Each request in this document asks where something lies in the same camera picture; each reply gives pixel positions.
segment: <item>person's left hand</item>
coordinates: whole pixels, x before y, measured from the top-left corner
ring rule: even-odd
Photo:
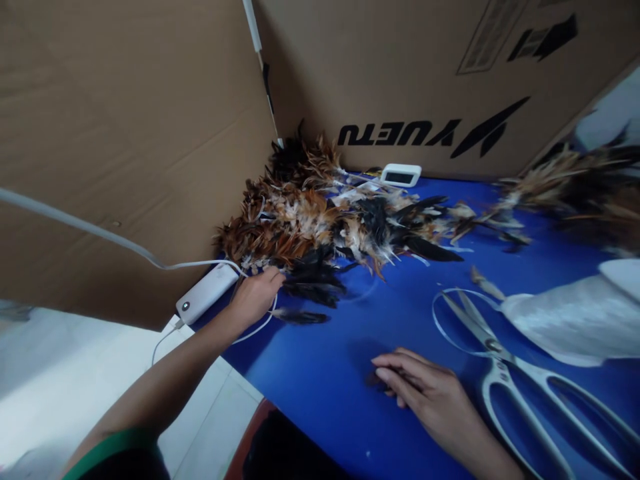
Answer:
[[[286,277],[277,267],[267,267],[260,275],[246,278],[226,308],[246,329],[260,320],[273,304]]]

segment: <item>white device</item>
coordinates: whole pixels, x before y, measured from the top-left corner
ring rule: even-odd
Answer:
[[[180,320],[187,325],[198,320],[237,281],[238,274],[230,266],[216,265],[175,304]]]
[[[403,165],[402,163],[390,163],[380,175],[380,182],[394,187],[414,187],[420,178],[422,167],[420,165]]]

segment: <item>tile floor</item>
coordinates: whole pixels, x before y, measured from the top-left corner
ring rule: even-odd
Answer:
[[[36,309],[0,333],[0,479],[53,480],[151,364],[163,333]],[[193,334],[160,344],[164,356]],[[262,395],[218,359],[159,446],[171,477],[222,479]]]

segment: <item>black logo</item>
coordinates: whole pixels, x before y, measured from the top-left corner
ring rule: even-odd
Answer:
[[[515,44],[507,61],[522,57],[538,57],[538,61],[542,61],[577,35],[578,22],[575,14],[551,28],[526,30]]]
[[[500,137],[507,129],[506,120],[522,107],[529,98],[524,97],[522,100],[518,100],[471,130],[455,148],[451,158],[462,155],[479,142],[482,142],[480,145],[480,157],[484,157],[500,140]],[[407,145],[411,141],[412,145],[432,146],[439,143],[450,147],[453,145],[455,128],[461,121],[460,119],[449,120],[445,127],[426,143],[423,142],[427,139],[433,127],[433,124],[428,120],[412,121],[406,125],[405,122],[384,122],[380,125],[380,132],[378,132],[378,137],[375,141],[371,138],[375,130],[374,123],[368,123],[360,137],[358,137],[360,128],[357,125],[345,125],[340,129],[338,145],[344,145],[348,138],[347,145]]]

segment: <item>brown cardboard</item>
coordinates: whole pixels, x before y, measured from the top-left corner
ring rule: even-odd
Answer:
[[[303,117],[308,134],[342,131],[354,169],[393,162],[434,177],[516,175],[640,53],[635,0],[254,4],[278,133]],[[505,121],[476,129],[500,112]]]
[[[166,263],[208,259],[273,122],[242,2],[6,1],[0,185]],[[0,298],[162,328],[202,269],[0,203]]]

